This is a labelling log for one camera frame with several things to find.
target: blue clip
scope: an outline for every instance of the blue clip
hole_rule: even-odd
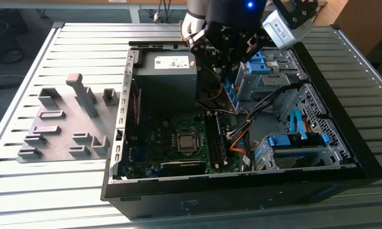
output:
[[[272,138],[274,138],[276,146],[290,146],[291,145],[287,135],[274,135]]]
[[[290,114],[290,131],[291,132],[295,132],[294,118],[296,118],[296,121],[298,121],[298,133],[300,134],[302,139],[306,140],[307,139],[306,128],[304,128],[304,123],[300,117],[300,111],[298,109],[292,109],[291,114]]]
[[[324,141],[326,145],[328,145],[328,143],[330,143],[328,135],[326,133],[322,133],[320,137],[323,138],[323,141]]]
[[[260,51],[252,56],[250,59],[251,63],[264,63],[264,56],[262,55]]]
[[[262,149],[259,149],[259,150],[256,151],[256,153],[255,153],[255,160],[256,160],[256,158],[259,157],[260,153],[262,153]]]
[[[275,145],[274,138],[271,136],[267,137],[267,141],[268,141],[268,146],[274,146]]]
[[[264,62],[264,56],[260,51],[252,56],[250,61],[247,62],[248,73],[251,74],[267,74],[271,73],[272,70],[267,67]]]

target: gray plastic part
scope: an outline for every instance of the gray plastic part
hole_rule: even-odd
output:
[[[102,100],[101,95],[102,93],[93,93],[97,101]],[[105,155],[97,154],[90,148],[92,137],[96,136],[100,141],[104,136],[108,137],[108,140],[113,139],[117,106],[105,106],[104,102],[97,102],[94,107],[98,111],[98,116],[96,118],[88,118],[85,110],[80,108],[80,105],[74,99],[74,93],[61,94],[61,97],[54,98],[54,102],[58,107],[40,106],[28,135],[34,135],[33,128],[36,126],[58,126],[61,131],[58,134],[49,134],[48,132],[41,133],[41,136],[46,139],[46,144],[24,143],[24,146],[32,146],[41,151],[41,157],[28,159],[17,157],[17,162],[36,163],[105,158]],[[42,112],[49,111],[62,111],[65,113],[65,117],[62,119],[41,119],[38,115]],[[72,136],[76,133],[90,133],[90,137],[86,139],[85,143],[74,142]],[[90,154],[85,157],[73,157],[68,150],[69,146],[74,145],[86,145]]]
[[[108,153],[108,148],[109,148],[109,140],[107,136],[102,136],[101,143],[98,142],[97,138],[93,136],[92,137],[92,144],[90,144],[92,149],[98,155],[107,155]]]
[[[86,133],[73,133],[72,134],[72,139],[78,145],[89,145],[92,141],[92,136],[90,134]]]
[[[85,90],[85,92],[86,92],[86,94],[89,96],[89,99],[90,99],[92,103],[96,104],[97,101],[96,101],[96,98],[94,98],[94,95],[93,95],[90,87],[84,87],[84,90]],[[76,98],[76,101],[77,101],[78,105],[81,105],[81,102],[78,101],[78,97],[76,96],[74,98]]]
[[[65,118],[65,112],[62,111],[42,111],[38,114],[40,119],[62,119]]]
[[[36,126],[32,130],[34,134],[58,134],[61,128],[57,125],[53,126]]]
[[[24,142],[28,145],[44,145],[46,143],[46,138],[41,134],[26,135]]]
[[[54,88],[42,88],[38,94],[38,100],[44,107],[57,107],[54,99],[60,97]]]
[[[112,88],[104,89],[101,98],[107,106],[116,106],[119,104],[119,97],[115,89]]]
[[[86,114],[89,115],[89,118],[96,118],[97,111],[93,106],[93,99],[90,98],[90,95],[88,95],[86,93],[86,89],[84,88],[81,83],[81,78],[82,76],[78,73],[69,74],[66,78],[66,85],[73,88],[78,99],[78,103],[84,107]]]
[[[64,22],[54,22],[54,23],[52,24],[52,28],[53,28],[53,29],[61,29],[61,28],[64,28],[64,25],[65,25]]]
[[[68,152],[73,157],[88,157],[90,155],[86,146],[70,146]]]
[[[41,157],[41,152],[37,148],[22,147],[17,153],[22,159],[36,159]]]

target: sticker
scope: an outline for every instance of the sticker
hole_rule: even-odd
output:
[[[243,155],[243,158],[242,158],[243,162],[246,165],[250,165],[250,159],[247,158],[246,155]]]
[[[199,205],[199,200],[197,199],[195,199],[195,200],[184,200],[180,203],[180,209],[183,211],[189,211],[189,210],[196,209],[197,205]]]
[[[266,62],[266,65],[267,65],[268,67],[276,67],[276,66],[278,66],[278,62],[276,62],[276,61]]]
[[[286,39],[287,35],[286,35],[286,33],[280,30],[280,27],[279,27],[278,23],[275,23],[274,26],[275,26],[275,31],[278,32],[278,34],[280,35],[280,37],[282,37],[283,39]]]
[[[157,56],[153,61],[155,69],[184,69],[189,68],[188,56]]]

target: metal table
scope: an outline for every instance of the metal table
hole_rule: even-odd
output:
[[[0,124],[0,229],[160,228],[379,228],[382,180],[323,202],[215,215],[129,222],[98,200],[104,160],[18,164],[42,87],[72,92],[68,73],[81,73],[93,93],[120,91],[128,41],[179,40],[177,25],[73,24],[53,28]],[[303,39],[311,56],[382,165],[382,78],[346,36],[315,27]]]

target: floor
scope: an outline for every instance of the floor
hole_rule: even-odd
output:
[[[18,76],[25,75],[29,70],[53,22],[131,23],[128,10],[46,10],[45,18],[40,18],[34,9],[21,10],[21,14],[28,25],[28,33],[17,35],[16,38],[25,56],[17,63],[0,64],[0,75],[17,75],[0,77],[0,120],[22,81]],[[184,15],[184,10],[173,11],[169,22],[177,23]],[[145,10],[140,11],[140,22],[152,23],[152,18]],[[382,42],[377,45],[367,59],[382,75]]]

